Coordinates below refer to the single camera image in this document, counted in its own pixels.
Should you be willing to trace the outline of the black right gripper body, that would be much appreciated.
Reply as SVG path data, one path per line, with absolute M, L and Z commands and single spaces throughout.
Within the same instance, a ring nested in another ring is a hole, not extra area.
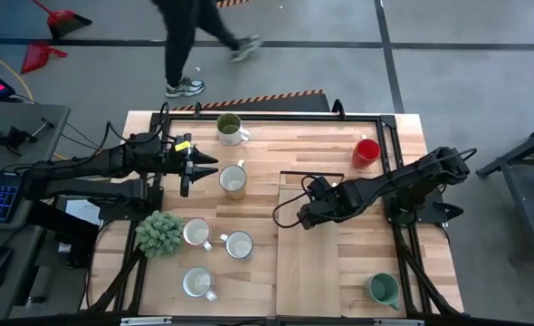
M 345 207 L 340 201 L 333 186 L 322 176 L 308 175 L 303 178 L 311 182 L 304 191 L 309 202 L 303 204 L 297 213 L 298 220 L 305 230 L 327 222 L 341 223 L 348 220 L 356 212 L 355 208 Z

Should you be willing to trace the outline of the yellow mug white inside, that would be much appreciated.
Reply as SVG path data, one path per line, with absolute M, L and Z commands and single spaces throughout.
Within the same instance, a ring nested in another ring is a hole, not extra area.
M 236 164 L 226 166 L 220 173 L 220 186 L 231 199 L 241 199 L 245 196 L 247 173 L 244 163 L 244 159 L 239 159 Z

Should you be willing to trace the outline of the grey diamond-pattern mug red rim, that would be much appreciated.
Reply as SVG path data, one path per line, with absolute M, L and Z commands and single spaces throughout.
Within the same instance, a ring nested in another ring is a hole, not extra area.
M 203 219 L 192 219 L 183 228 L 183 237 L 189 245 L 202 246 L 207 252 L 213 247 L 210 242 L 211 229 Z

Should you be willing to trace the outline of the red mug white handle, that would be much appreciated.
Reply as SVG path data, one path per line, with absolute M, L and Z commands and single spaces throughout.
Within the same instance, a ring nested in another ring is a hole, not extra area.
M 365 135 L 360 137 L 351 155 L 351 163 L 355 168 L 366 168 L 381 156 L 381 147 L 373 139 Z

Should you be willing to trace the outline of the blue white floral mug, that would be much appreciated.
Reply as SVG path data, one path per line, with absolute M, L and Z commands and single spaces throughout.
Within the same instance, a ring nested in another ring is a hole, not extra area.
M 220 235 L 220 239 L 225 243 L 226 252 L 234 259 L 246 259 L 253 251 L 253 240 L 244 231 Z

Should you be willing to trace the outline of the sage green mug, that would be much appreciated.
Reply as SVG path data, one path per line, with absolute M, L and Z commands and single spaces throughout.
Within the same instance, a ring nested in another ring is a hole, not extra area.
M 398 301 L 399 285 L 388 273 L 376 273 L 365 281 L 365 294 L 374 302 L 389 306 L 395 311 L 401 309 Z

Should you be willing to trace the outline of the red mug white dots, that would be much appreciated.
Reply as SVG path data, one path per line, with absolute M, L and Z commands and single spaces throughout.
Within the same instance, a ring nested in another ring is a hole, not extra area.
M 213 276 L 204 267 L 189 269 L 185 273 L 182 281 L 183 290 L 188 296 L 206 298 L 209 302 L 215 302 L 217 300 L 213 286 Z

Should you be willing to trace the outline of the wooden shelf black legs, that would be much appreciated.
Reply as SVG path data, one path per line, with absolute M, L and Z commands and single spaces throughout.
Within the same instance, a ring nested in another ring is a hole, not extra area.
M 309 202 L 300 181 L 302 174 L 280 173 L 276 308 L 278 315 L 338 317 L 339 249 L 333 222 L 306 230 L 297 213 Z

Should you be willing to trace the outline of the artificial green plant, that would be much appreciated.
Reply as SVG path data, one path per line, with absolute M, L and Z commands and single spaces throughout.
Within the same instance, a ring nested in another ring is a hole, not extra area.
M 170 211 L 154 211 L 135 228 L 139 249 L 150 259 L 177 254 L 185 224 L 182 217 Z

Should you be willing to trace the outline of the person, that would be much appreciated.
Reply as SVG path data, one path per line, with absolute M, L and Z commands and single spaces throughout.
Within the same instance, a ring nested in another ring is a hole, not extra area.
M 195 43 L 195 30 L 201 29 L 231 51 L 231 61 L 239 62 L 262 45 L 259 34 L 237 38 L 224 24 L 216 0 L 150 0 L 162 16 L 165 40 L 165 94 L 168 98 L 195 96 L 205 89 L 200 80 L 183 74 Z

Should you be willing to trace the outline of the silver aluminium profile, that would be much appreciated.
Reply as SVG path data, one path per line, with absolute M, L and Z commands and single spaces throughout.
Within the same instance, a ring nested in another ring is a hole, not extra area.
M 169 326 L 172 318 L 169 316 L 150 316 L 122 318 L 119 326 Z
M 374 326 L 425 326 L 424 321 L 411 319 L 374 319 Z

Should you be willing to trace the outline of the grey desk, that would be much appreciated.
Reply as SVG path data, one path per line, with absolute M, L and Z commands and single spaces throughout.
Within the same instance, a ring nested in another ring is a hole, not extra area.
M 38 138 L 35 143 L 19 146 L 16 155 L 0 146 L 0 175 L 25 164 L 51 159 L 70 112 L 66 106 L 0 102 L 0 131 L 15 127 Z M 10 316 L 16 300 L 22 296 L 45 235 L 42 227 L 25 224 L 31 206 L 30 201 L 18 198 L 13 212 L 0 222 L 0 246 L 13 249 L 0 286 L 0 320 Z

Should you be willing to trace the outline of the red dustpan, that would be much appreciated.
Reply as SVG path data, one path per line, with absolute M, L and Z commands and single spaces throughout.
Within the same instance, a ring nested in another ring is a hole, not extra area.
M 29 43 L 24 55 L 21 74 L 33 72 L 44 67 L 51 55 L 65 58 L 68 53 L 52 48 L 48 43 Z

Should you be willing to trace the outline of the black table frame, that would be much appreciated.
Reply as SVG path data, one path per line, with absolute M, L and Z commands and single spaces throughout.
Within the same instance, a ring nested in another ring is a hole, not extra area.
M 172 122 L 175 133 L 191 133 L 195 144 L 216 157 L 221 166 L 244 159 L 246 194 L 239 200 L 231 199 L 220 187 L 217 176 L 212 175 L 195 182 L 188 197 L 182 197 L 177 177 L 163 179 L 163 207 L 185 220 L 205 220 L 211 229 L 213 250 L 184 245 L 174 257 L 149 260 L 138 305 L 141 314 L 278 316 L 277 236 L 281 225 L 275 213 L 280 208 L 280 173 L 303 177 L 326 173 L 334 182 L 375 177 L 385 168 L 412 163 L 427 151 L 421 122 L 415 114 L 352 114 L 344 120 L 332 114 L 300 120 L 289 114 L 271 114 L 265 119 L 245 117 L 243 125 L 250 132 L 250 139 L 229 147 L 218 142 L 215 119 L 208 113 L 193 120 L 182 112 Z M 381 156 L 369 167 L 355 168 L 351 155 L 362 135 L 380 145 Z M 301 187 L 309 182 L 302 178 Z M 399 273 L 393 229 L 386 220 L 383 201 L 377 200 L 362 215 L 336 225 L 340 316 L 404 316 L 404 310 L 395 311 L 376 303 L 364 293 L 368 277 Z M 220 235 L 235 231 L 244 231 L 253 240 L 253 251 L 246 259 L 232 258 L 220 239 Z M 213 276 L 215 302 L 190 297 L 183 290 L 184 275 L 194 267 L 204 267 Z

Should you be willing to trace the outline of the black desk clamp mount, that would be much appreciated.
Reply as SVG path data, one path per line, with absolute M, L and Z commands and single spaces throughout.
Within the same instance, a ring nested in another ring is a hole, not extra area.
M 18 151 L 18 148 L 22 144 L 24 144 L 25 142 L 34 144 L 39 140 L 37 136 L 43 130 L 55 128 L 55 125 L 48 121 L 46 118 L 42 118 L 42 123 L 43 125 L 34 133 L 18 129 L 16 127 L 11 127 L 10 130 L 5 134 L 0 131 L 0 146 L 5 147 L 12 154 L 21 157 L 22 154 Z

